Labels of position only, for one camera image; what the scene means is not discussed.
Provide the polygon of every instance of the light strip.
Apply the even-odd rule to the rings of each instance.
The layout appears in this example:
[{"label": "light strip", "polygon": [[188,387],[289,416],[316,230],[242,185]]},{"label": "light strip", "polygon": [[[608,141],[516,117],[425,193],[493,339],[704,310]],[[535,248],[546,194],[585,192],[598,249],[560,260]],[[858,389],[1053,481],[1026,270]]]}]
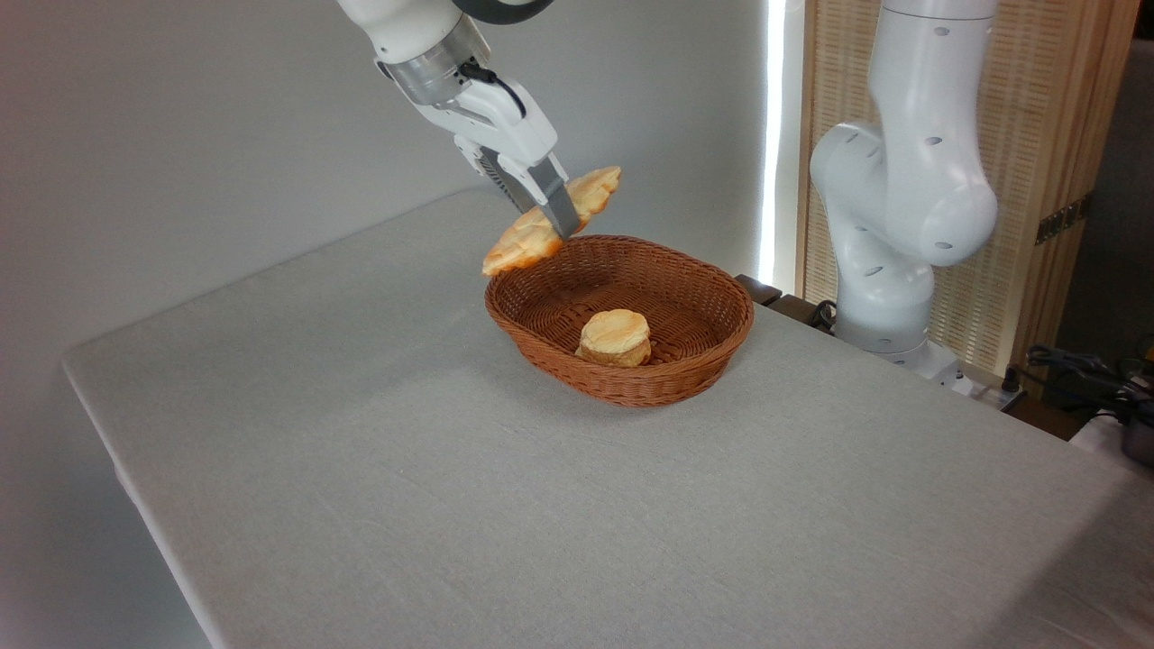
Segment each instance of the light strip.
[{"label": "light strip", "polygon": [[781,141],[781,75],[785,59],[786,0],[766,0],[765,158],[762,184],[762,240],[757,278],[773,283],[777,222],[778,148]]}]

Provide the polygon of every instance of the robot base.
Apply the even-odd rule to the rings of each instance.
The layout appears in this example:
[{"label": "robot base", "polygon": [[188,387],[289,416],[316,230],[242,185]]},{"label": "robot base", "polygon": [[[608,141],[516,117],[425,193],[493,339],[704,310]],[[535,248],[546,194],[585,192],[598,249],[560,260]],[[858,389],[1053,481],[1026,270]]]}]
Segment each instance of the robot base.
[{"label": "robot base", "polygon": [[974,388],[973,381],[961,373],[961,367],[958,365],[958,357],[949,349],[935,342],[926,341],[909,351],[875,353],[879,358],[884,358],[894,365],[901,365],[956,393],[968,396]]}]

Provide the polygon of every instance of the round bread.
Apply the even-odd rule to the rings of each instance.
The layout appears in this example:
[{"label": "round bread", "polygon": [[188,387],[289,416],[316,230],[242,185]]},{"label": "round bread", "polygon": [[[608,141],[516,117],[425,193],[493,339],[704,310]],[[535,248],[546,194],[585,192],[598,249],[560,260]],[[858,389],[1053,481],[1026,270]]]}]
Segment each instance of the round bread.
[{"label": "round bread", "polygon": [[577,357],[601,365],[636,367],[652,353],[649,322],[640,313],[628,308],[602,311],[580,330]]}]

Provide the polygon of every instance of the wooden panel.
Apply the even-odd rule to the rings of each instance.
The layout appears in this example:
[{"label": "wooden panel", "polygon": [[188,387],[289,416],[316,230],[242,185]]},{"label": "wooden panel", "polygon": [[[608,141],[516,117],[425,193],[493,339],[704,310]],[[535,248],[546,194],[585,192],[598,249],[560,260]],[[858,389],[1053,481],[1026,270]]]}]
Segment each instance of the wooden panel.
[{"label": "wooden panel", "polygon": [[[832,126],[877,119],[867,77],[881,0],[814,0],[805,91],[812,150]],[[1034,246],[1037,224],[1093,185],[1138,0],[1002,0],[979,94],[982,159],[999,201],[982,251],[937,269],[930,336],[967,364],[1001,373],[1016,341],[1061,318],[1080,227]],[[811,184],[799,227],[799,293],[833,299],[837,264]],[[1042,322],[1052,322],[1042,327]]]}]

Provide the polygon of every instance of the basket rim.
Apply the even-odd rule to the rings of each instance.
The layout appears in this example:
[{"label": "basket rim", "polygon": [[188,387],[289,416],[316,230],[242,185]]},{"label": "basket rim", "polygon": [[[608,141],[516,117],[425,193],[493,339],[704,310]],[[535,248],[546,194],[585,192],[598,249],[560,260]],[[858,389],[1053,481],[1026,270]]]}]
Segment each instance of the basket rim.
[{"label": "basket rim", "polygon": [[744,309],[745,316],[741,319],[741,322],[739,322],[737,328],[734,329],[728,336],[718,341],[718,344],[713,345],[712,348],[702,353],[688,356],[684,358],[679,358],[677,360],[673,360],[669,363],[661,363],[659,365],[639,365],[637,367],[616,367],[612,365],[601,365],[600,363],[594,363],[592,360],[586,360],[584,358],[577,357],[572,353],[572,350],[563,349],[560,345],[555,344],[553,341],[549,341],[548,338],[540,336],[532,329],[529,329],[527,327],[520,324],[519,322],[510,318],[509,314],[507,314],[502,308],[500,308],[496,305],[496,299],[495,299],[496,291],[500,289],[501,284],[507,282],[511,276],[514,276],[512,274],[527,271],[530,270],[530,268],[532,268],[530,267],[526,269],[515,269],[505,271],[489,279],[489,284],[485,290],[485,306],[488,309],[489,315],[493,318],[493,320],[496,321],[497,326],[500,326],[507,333],[512,333],[510,330],[516,330],[517,333],[520,333],[530,337],[534,342],[542,344],[554,350],[557,353],[562,353],[565,357],[571,357],[574,360],[594,367],[597,368],[597,372],[599,374],[606,378],[643,378],[650,375],[657,378],[661,374],[668,374],[672,371],[675,372],[682,365],[692,364],[695,366],[698,366],[719,360],[728,361],[728,359],[736,351],[736,348],[740,346],[740,344],[749,335],[749,330],[754,326],[752,298],[749,297],[749,294],[745,292],[745,289],[742,288],[742,285],[739,284],[737,281],[733,278],[733,276],[730,276],[725,270],[718,268],[717,266],[713,266],[712,263],[709,263],[706,261],[702,261],[695,256],[688,255],[681,251],[670,248],[668,246],[662,246],[661,244],[655,244],[653,241],[650,241],[647,239],[642,239],[639,237],[630,237],[628,234],[585,234],[583,237],[575,237],[574,239],[570,239],[570,243],[579,240],[608,240],[608,241],[640,245],[649,248],[660,249],[665,253],[679,256],[684,261],[697,264],[703,269],[709,270],[710,273],[724,277],[734,289],[736,289],[736,292],[745,298],[744,300],[742,300],[742,303],[745,306]]}]

